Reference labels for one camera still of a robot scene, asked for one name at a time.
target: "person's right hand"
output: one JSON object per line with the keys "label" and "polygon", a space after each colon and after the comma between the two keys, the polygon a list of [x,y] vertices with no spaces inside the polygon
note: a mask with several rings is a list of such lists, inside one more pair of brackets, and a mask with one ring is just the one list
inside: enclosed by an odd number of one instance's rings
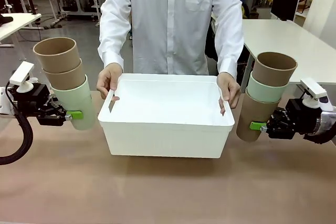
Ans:
{"label": "person's right hand", "polygon": [[[118,63],[108,64],[98,75],[97,90],[105,100],[109,90],[117,90],[118,78],[122,74],[122,68]],[[113,101],[119,100],[119,97],[113,97]]]}

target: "person's left hand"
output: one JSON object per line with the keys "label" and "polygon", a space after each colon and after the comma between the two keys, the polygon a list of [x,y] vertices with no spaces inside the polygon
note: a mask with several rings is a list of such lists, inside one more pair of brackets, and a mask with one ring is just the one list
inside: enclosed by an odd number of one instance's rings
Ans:
{"label": "person's left hand", "polygon": [[[237,106],[240,97],[240,86],[231,74],[222,72],[217,76],[217,84],[222,91],[223,99],[228,101],[230,108],[234,109]],[[224,115],[225,108],[223,101],[219,98],[221,114]]]}

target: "shirt cuff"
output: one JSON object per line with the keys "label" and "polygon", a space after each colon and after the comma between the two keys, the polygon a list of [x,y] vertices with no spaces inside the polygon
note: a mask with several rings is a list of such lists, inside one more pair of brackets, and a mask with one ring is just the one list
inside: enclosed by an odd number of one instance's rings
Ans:
{"label": "shirt cuff", "polygon": [[124,60],[120,55],[117,55],[114,52],[105,52],[103,53],[101,59],[104,62],[104,68],[111,63],[118,63],[121,66],[122,71],[124,71]]}
{"label": "shirt cuff", "polygon": [[236,80],[237,78],[237,61],[227,57],[224,58],[221,63],[218,63],[218,73],[226,72],[232,75]]}

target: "shirt placket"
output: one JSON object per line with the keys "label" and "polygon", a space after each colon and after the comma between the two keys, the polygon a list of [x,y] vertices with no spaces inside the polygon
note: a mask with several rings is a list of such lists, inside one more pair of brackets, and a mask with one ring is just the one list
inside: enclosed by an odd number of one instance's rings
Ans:
{"label": "shirt placket", "polygon": [[167,9],[167,71],[173,73],[173,52],[174,52],[174,12],[175,0],[168,0]]}

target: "cup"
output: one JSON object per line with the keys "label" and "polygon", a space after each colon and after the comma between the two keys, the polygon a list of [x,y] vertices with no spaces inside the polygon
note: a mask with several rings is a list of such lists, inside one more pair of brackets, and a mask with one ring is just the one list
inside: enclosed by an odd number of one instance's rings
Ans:
{"label": "cup", "polygon": [[254,142],[258,139],[261,131],[250,129],[251,122],[267,122],[280,100],[273,103],[264,103],[254,100],[248,92],[245,93],[237,125],[237,136],[245,142]]}
{"label": "cup", "polygon": [[63,73],[79,65],[77,44],[70,38],[50,38],[33,47],[42,68],[49,73]]}
{"label": "cup", "polygon": [[272,87],[262,84],[253,78],[253,72],[251,72],[247,92],[254,100],[272,103],[281,99],[287,86],[288,84],[280,87]]}
{"label": "cup", "polygon": [[50,73],[43,69],[51,86],[59,90],[69,90],[81,86],[85,82],[82,60],[74,69],[63,73]]}
{"label": "cup", "polygon": [[277,52],[263,52],[258,55],[253,68],[253,78],[272,86],[285,86],[298,63],[291,57]]}
{"label": "cup", "polygon": [[93,107],[87,76],[85,76],[85,82],[75,89],[58,90],[53,86],[51,89],[66,111],[81,111],[83,113],[83,119],[71,120],[76,130],[87,130],[94,126],[97,113]]}

